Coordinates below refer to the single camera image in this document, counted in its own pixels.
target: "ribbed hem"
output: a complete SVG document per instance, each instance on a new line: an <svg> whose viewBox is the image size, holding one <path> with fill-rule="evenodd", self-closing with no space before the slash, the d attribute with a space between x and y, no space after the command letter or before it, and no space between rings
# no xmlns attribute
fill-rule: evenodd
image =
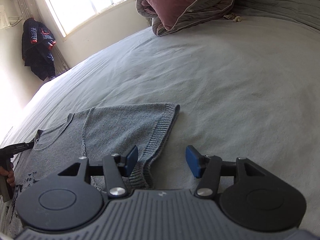
<svg viewBox="0 0 320 240"><path fill-rule="evenodd" d="M131 188L153 188L153 180L150 167L154 160L160 155L169 137L171 129L178 117L180 105L167 103L165 111L158 121L152 136L145 148L142 157L129 177Z"/></svg>

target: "window frame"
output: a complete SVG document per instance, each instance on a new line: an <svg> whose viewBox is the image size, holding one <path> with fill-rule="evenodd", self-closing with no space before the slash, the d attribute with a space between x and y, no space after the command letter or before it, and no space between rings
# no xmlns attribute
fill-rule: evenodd
<svg viewBox="0 0 320 240"><path fill-rule="evenodd" d="M55 24L57 25L59 31L60 31L60 34L63 38L63 40L65 41L67 39L67 36L68 35L71 35L73 34L76 30L79 30L81 27L83 27L84 25L86 25L88 22L90 22L93 18L95 17L98 17L99 15L104 15L106 12L108 11L112 11L116 6L119 6L119 5L124 5L124 4L127 4L131 1L134 1L134 0L121 0L117 3L113 3L111 4L110 6L104 8L103 10L101 10L100 12L98 12L95 8L94 8L94 11L95 11L95 14L92 15L91 17L89 17L88 19L86 19L85 21L81 22L79 25L75 26L70 32L66 33L65 30L63 29L62 27L62 24L60 23L60 20L59 18L57 17L55 11L54 11L54 8L52 7L52 4L50 2L50 0L44 0L47 7L49 8L49 11L50 11L50 14L51 16L53 17L53 20L55 22Z"/></svg>

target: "coat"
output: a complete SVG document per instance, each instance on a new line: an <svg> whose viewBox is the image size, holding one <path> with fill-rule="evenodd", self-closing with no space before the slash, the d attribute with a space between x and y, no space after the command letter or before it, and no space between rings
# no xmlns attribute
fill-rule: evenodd
<svg viewBox="0 0 320 240"><path fill-rule="evenodd" d="M41 80L55 76L54 59L50 52L55 43L55 37L43 23L33 18L24 22L22 34L24 65L30 66L33 73Z"/></svg>

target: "small crumpled item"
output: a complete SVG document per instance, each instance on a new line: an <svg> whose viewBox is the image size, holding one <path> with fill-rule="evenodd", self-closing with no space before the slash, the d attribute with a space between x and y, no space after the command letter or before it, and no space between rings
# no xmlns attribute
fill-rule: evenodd
<svg viewBox="0 0 320 240"><path fill-rule="evenodd" d="M241 22L241 17L237 16L236 14L232 13L232 14L226 14L223 16L225 19L227 20L233 20L234 22Z"/></svg>

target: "wrinkled bedsheet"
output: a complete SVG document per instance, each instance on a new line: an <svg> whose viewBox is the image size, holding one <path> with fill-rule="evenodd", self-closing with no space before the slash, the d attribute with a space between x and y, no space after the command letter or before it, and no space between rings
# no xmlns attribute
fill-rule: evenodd
<svg viewBox="0 0 320 240"><path fill-rule="evenodd" d="M320 32L267 17L138 32L42 86L1 147L93 106L173 102L180 114L151 167L156 188L198 180L185 148L245 156L300 190L301 228L320 235ZM222 179L220 190L232 183Z"/></svg>

